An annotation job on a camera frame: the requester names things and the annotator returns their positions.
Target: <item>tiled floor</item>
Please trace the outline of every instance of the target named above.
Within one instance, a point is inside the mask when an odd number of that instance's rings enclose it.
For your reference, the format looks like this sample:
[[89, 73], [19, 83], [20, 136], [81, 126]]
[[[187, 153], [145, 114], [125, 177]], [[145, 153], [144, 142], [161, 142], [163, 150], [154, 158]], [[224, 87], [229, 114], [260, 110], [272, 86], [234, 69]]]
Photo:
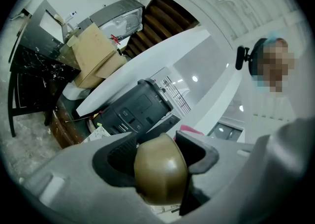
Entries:
[[22, 23], [22, 18], [8, 20], [0, 33], [0, 149], [8, 171], [17, 181], [22, 181], [61, 150], [44, 125], [42, 112], [14, 117], [16, 137], [11, 136], [7, 116], [8, 59]]

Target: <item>wire rack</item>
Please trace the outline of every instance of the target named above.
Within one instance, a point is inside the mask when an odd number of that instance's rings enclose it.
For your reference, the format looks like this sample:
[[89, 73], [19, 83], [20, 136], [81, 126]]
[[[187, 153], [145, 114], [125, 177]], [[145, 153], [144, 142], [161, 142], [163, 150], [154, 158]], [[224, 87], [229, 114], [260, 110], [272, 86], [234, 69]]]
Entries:
[[177, 102], [181, 112], [184, 115], [188, 114], [191, 111], [191, 108], [188, 106], [184, 97], [182, 97], [181, 93], [177, 90], [177, 88], [172, 83], [170, 78], [166, 77], [161, 81], [161, 83], [165, 87], [165, 89], [170, 93], [170, 95], [174, 98], [174, 100]]

